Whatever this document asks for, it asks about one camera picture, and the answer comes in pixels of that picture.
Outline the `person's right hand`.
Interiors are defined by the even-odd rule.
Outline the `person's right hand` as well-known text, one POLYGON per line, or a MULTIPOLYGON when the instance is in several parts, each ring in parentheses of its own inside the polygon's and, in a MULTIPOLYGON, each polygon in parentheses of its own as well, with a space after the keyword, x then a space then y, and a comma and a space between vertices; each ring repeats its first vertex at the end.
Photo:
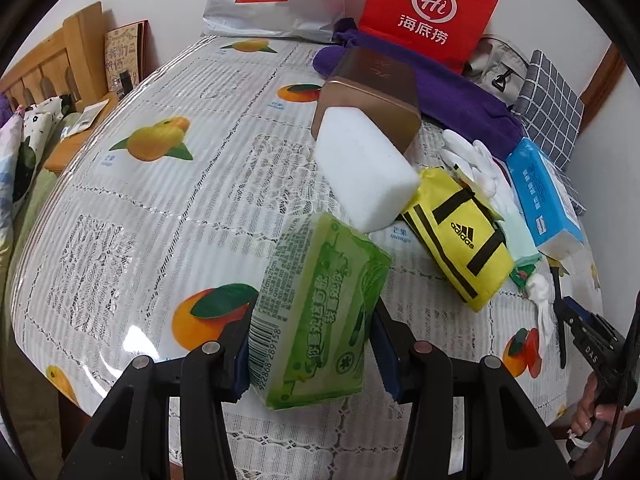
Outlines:
MULTIPOLYGON (((606 442, 612 431, 612 423, 617 414, 617 406, 615 404, 597 403, 597 386, 597 375, 591 373, 588 376, 582 397, 576 404, 576 411, 570 421, 570 430, 572 430, 576 436, 582 436, 591 429, 592 420, 598 420, 604 423, 598 439, 606 442)), ((618 417, 624 417, 624 413, 618 413, 617 415, 618 417)))

